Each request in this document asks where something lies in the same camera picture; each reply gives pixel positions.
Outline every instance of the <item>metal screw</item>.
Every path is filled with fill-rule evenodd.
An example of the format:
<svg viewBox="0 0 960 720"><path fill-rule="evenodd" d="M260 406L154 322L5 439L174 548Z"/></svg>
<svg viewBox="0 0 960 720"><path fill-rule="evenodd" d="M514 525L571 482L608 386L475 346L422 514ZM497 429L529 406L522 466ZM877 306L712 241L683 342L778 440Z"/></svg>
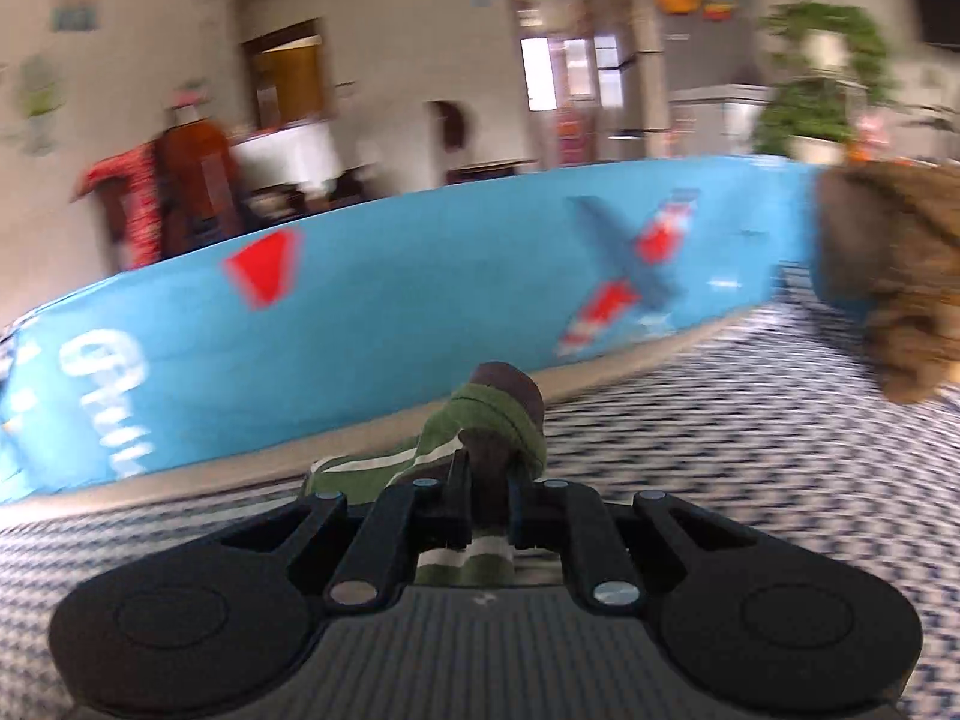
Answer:
<svg viewBox="0 0 960 720"><path fill-rule="evenodd" d="M376 596L376 587L368 581L341 581L330 589L330 598L345 607L368 604Z"/></svg>
<svg viewBox="0 0 960 720"><path fill-rule="evenodd" d="M593 597L605 607L628 607L640 600L640 588L628 581L604 581L594 587Z"/></svg>

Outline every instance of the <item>beige edge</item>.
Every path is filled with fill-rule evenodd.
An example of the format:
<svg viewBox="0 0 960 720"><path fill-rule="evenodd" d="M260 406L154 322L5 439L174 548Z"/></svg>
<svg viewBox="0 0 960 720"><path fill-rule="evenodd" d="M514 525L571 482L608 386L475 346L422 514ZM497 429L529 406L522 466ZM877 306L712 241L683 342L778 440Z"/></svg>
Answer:
<svg viewBox="0 0 960 720"><path fill-rule="evenodd" d="M746 312L732 314L685 333L640 343L626 351L596 360L549 368L535 373L533 378L547 402L562 400L594 386L610 384L661 365L670 357L742 319L744 314ZM416 435L426 418L440 408L440 405L443 405L443 401L307 439L287 442L259 452L234 455L183 469L136 476L76 493L37 496L22 503L0 507L0 528L217 493L219 490L232 490L272 479L293 477L304 473L313 461L323 457L339 457L396 445L407 437Z"/></svg>

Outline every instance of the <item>blue barrier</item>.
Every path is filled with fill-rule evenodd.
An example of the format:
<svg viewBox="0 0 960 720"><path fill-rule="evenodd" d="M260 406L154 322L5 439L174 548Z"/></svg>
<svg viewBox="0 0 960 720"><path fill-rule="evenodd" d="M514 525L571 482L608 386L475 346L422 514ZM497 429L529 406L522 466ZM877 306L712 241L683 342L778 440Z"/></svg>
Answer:
<svg viewBox="0 0 960 720"><path fill-rule="evenodd" d="M717 157L395 197L123 274L17 332L0 500L250 452L760 303L813 171Z"/></svg>

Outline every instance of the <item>green cloth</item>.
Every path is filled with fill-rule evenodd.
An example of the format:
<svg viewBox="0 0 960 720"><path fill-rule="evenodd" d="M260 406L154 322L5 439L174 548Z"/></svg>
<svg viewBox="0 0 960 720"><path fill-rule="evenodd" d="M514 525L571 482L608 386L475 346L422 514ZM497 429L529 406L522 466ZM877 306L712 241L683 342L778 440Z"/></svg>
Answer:
<svg viewBox="0 0 960 720"><path fill-rule="evenodd" d="M526 410L493 386L466 384L424 424L421 435L385 452L317 461L302 494L344 493L352 504L376 500L390 484L402 483L424 469L448 464L462 447L462 430L480 428L504 437L536 479L546 470L546 439ZM502 533L474 533L462 553L432 550L421 555L418 584L497 586L512 581L512 551Z"/></svg>

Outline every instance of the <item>black and white carpet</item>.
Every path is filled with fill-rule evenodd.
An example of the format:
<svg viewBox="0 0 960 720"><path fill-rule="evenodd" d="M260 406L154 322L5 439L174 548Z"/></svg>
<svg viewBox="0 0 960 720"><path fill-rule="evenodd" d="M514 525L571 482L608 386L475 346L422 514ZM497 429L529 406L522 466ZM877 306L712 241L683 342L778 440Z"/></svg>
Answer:
<svg viewBox="0 0 960 720"><path fill-rule="evenodd" d="M781 300L669 365L549 410L551 476L660 488L895 584L925 629L902 708L960 720L960 397L887 403L856 332L791 272ZM0 720L69 707L59 599L121 562L292 497L299 480L0 532Z"/></svg>

